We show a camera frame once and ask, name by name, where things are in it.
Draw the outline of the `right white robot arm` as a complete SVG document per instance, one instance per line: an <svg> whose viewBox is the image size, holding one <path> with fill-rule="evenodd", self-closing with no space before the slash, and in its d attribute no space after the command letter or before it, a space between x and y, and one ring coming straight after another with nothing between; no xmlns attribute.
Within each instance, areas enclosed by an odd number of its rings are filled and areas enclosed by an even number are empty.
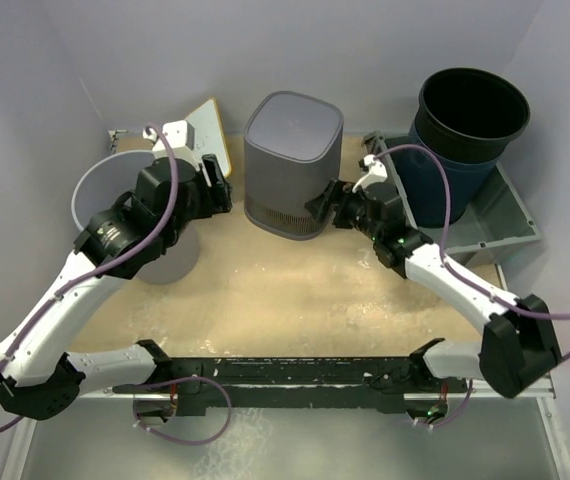
<svg viewBox="0 0 570 480"><path fill-rule="evenodd" d="M457 377L482 380L514 398L561 363L553 325L536 317L547 312L546 303L497 288L442 255L437 243L410 226L392 185L361 188L333 180L305 208L318 221L363 233L382 265L431 290L480 333L477 343L438 340L424 347L409 369L417 389L432 391Z"/></svg>

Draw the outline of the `grey slotted square bin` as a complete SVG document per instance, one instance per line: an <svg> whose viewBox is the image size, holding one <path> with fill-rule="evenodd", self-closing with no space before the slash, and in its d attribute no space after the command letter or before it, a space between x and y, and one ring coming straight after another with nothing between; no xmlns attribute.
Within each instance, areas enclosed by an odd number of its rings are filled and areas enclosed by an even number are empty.
<svg viewBox="0 0 570 480"><path fill-rule="evenodd" d="M291 239L325 223L306 210L339 176L344 117L334 105L291 91L269 94L244 131L244 211L255 226Z"/></svg>

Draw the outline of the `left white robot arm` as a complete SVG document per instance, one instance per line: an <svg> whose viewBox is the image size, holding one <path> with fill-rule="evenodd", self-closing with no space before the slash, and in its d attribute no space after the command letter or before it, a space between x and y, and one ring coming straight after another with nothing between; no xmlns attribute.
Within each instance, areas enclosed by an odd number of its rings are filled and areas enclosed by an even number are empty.
<svg viewBox="0 0 570 480"><path fill-rule="evenodd" d="M47 420L87 392L166 388L173 361L152 340L95 354L69 346L100 306L165 255L190 222L231 208L231 186L213 154L197 166L161 158L140 170L133 189L91 217L55 282L0 342L1 407L20 418Z"/></svg>

